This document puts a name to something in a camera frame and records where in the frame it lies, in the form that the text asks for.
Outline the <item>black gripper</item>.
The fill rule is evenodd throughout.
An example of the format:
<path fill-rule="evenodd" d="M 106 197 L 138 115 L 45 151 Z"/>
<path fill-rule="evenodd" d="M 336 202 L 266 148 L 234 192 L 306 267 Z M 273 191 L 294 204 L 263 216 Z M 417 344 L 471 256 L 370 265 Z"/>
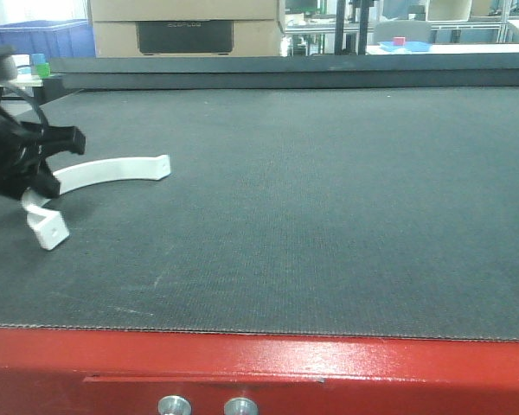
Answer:
<path fill-rule="evenodd" d="M 85 150 L 79 128 L 18 122 L 0 106 L 0 195 L 19 200 L 30 189 L 58 198 L 61 183 L 45 159 L 63 151 L 83 155 Z"/>

